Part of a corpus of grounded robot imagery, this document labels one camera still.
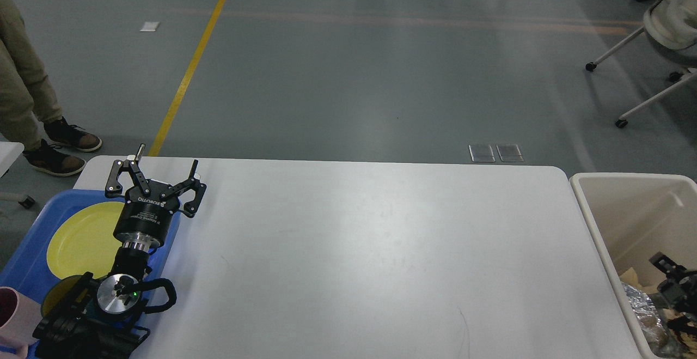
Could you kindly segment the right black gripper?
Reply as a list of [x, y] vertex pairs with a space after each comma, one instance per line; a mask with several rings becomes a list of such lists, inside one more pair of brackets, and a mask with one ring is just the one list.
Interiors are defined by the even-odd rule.
[[696, 271], [689, 270], [657, 252], [649, 262], [664, 274], [665, 280], [657, 285], [657, 292], [649, 298], [657, 308], [671, 309], [681, 316], [667, 321], [667, 327], [677, 333], [696, 335]]

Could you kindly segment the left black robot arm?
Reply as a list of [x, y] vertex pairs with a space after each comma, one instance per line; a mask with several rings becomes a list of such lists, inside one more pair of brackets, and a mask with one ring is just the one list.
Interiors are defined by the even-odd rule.
[[196, 215], [207, 187], [197, 176], [198, 160], [177, 184], [147, 178], [139, 167], [143, 150], [144, 144], [135, 156], [115, 160], [105, 185], [107, 198], [124, 200], [110, 271], [64, 278], [49, 291], [33, 332], [37, 358], [129, 358], [150, 335], [141, 317], [176, 304], [173, 283], [149, 260], [166, 244], [176, 214]]

